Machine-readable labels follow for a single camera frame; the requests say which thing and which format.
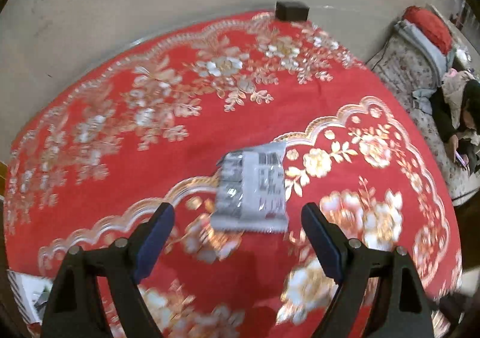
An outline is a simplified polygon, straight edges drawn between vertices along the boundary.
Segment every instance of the barcode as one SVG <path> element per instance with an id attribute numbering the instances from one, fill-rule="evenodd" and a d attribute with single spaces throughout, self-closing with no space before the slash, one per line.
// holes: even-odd
<path id="1" fill-rule="evenodd" d="M 278 157 L 276 153 L 258 153 L 259 165 L 278 165 Z"/>

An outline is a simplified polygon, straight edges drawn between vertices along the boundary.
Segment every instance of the blue gripper pad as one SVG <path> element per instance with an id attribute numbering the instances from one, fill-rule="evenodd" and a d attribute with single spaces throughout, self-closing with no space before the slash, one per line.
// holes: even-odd
<path id="1" fill-rule="evenodd" d="M 157 218 L 150 234 L 147 236 L 142 246 L 140 247 L 137 260 L 136 270 L 133 273 L 133 278 L 136 284 L 148 277 L 152 273 L 153 267 L 157 262 L 167 238 L 173 228 L 175 222 L 175 212 L 173 206 L 169 206 Z"/>
<path id="2" fill-rule="evenodd" d="M 301 224 L 325 275 L 333 278 L 335 283 L 340 285 L 343 282 L 344 272 L 340 251 L 326 230 L 326 226 L 331 224 L 313 203 L 306 204 L 301 213 Z"/>

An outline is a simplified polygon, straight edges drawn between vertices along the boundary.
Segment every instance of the silver bolt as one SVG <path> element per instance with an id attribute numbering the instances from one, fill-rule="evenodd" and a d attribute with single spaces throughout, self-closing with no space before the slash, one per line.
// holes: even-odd
<path id="1" fill-rule="evenodd" d="M 357 238 L 349 239 L 349 245 L 354 249 L 358 249 L 362 243 Z"/>
<path id="2" fill-rule="evenodd" d="M 127 238 L 118 238 L 116 241 L 115 241 L 115 246 L 116 247 L 125 247 L 128 243 L 128 239 Z"/>
<path id="3" fill-rule="evenodd" d="M 407 250 L 406 250 L 406 248 L 403 247 L 403 246 L 398 246 L 395 250 L 396 250 L 397 253 L 400 254 L 401 256 L 406 256 L 406 254 L 407 254 Z"/>
<path id="4" fill-rule="evenodd" d="M 80 251 L 80 246 L 74 245 L 68 249 L 69 254 L 72 254 L 73 256 Z"/>

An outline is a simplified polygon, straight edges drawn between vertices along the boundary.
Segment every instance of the round table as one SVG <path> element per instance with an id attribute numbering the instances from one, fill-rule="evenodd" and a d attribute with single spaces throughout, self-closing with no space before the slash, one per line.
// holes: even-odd
<path id="1" fill-rule="evenodd" d="M 218 159 L 271 141 L 286 142 L 289 231 L 213 231 Z M 28 123 L 9 165 L 10 267 L 54 277 L 69 247 L 106 247 L 162 201 L 176 222 L 140 290 L 169 337 L 310 337 L 337 288 L 301 228 L 310 201 L 348 237 L 406 247 L 432 296 L 461 275 L 453 207 L 408 115 L 321 28 L 270 12 L 141 42 Z M 352 336 L 374 291 L 371 280 Z M 102 296 L 121 337 L 105 283 Z"/>

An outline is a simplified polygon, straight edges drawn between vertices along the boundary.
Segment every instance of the plastic package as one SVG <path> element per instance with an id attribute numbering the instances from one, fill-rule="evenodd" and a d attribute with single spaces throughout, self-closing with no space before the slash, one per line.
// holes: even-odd
<path id="1" fill-rule="evenodd" d="M 226 154 L 210 225 L 215 230 L 286 232 L 285 144 L 270 143 Z"/>

